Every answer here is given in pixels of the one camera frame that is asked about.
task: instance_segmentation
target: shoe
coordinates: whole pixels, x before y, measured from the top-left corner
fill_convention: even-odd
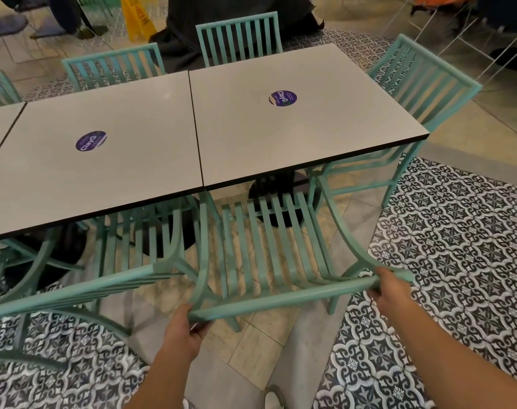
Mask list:
[[[262,409],[289,409],[283,393],[276,385],[268,386],[264,390]]]

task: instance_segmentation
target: person's left hand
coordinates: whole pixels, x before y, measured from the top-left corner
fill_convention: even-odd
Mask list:
[[[162,349],[169,349],[171,353],[185,353],[185,355],[194,360],[200,351],[202,340],[213,322],[207,322],[198,330],[190,331],[190,323],[188,313],[192,309],[190,304],[181,304],[175,310],[170,323],[164,332],[164,341]]]

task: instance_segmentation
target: person's right hand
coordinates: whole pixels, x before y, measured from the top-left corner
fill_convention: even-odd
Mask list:
[[[410,284],[397,278],[385,267],[376,268],[375,273],[380,277],[381,292],[374,289],[366,292],[376,302],[380,313],[392,321],[397,314],[404,313],[408,305],[414,304],[410,297]]]

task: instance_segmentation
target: person's right arm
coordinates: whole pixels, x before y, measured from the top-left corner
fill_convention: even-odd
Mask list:
[[[517,380],[453,339],[410,297],[410,285],[378,268],[369,290],[439,409],[517,408]]]

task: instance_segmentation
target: yellow caution sign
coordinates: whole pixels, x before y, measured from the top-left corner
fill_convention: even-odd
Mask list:
[[[128,38],[132,41],[148,41],[157,32],[140,0],[120,0],[126,20]]]

